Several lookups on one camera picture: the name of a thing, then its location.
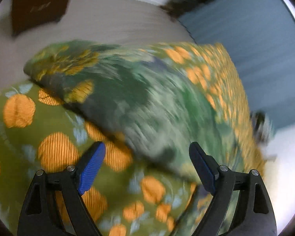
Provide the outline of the dark brown wooden cabinet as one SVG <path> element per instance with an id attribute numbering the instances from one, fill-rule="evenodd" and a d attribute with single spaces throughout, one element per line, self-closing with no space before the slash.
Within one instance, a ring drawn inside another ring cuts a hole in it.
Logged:
<path id="1" fill-rule="evenodd" d="M 69 0 L 12 0 L 12 35 L 48 22 L 59 22 L 65 15 Z"/>

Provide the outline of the green landscape print padded jacket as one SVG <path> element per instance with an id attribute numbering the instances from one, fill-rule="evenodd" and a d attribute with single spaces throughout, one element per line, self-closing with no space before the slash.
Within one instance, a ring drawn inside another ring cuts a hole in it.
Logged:
<path id="1" fill-rule="evenodd" d="M 143 46 L 69 41 L 49 45 L 24 66 L 143 159 L 198 182 L 189 145 L 243 169 L 241 133 L 250 111 L 238 72 L 221 44 Z"/>

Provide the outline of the blue pleated curtain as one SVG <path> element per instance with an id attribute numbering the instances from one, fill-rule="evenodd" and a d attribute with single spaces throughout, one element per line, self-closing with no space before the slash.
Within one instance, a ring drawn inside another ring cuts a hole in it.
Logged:
<path id="1" fill-rule="evenodd" d="M 215 0 L 180 22 L 197 44 L 226 48 L 252 111 L 295 123 L 295 20 L 282 0 Z"/>

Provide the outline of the green orange leaf pattern quilt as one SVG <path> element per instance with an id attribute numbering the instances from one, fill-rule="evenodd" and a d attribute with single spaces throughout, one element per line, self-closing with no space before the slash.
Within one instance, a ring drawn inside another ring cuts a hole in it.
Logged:
<path id="1" fill-rule="evenodd" d="M 263 172 L 251 120 L 241 136 L 244 167 L 232 170 Z M 200 180 L 138 157 L 31 77 L 0 93 L 0 219 L 11 233 L 34 173 L 64 170 L 97 141 L 106 147 L 104 162 L 82 199 L 103 235 L 192 234 L 211 201 Z"/>

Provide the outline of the pile of clothes by wall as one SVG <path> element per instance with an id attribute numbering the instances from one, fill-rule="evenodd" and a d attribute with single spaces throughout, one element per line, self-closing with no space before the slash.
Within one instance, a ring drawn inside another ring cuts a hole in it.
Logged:
<path id="1" fill-rule="evenodd" d="M 256 142 L 261 145 L 268 145 L 275 136 L 275 129 L 269 116 L 263 111 L 254 111 L 250 113 L 252 121 L 253 134 Z"/>

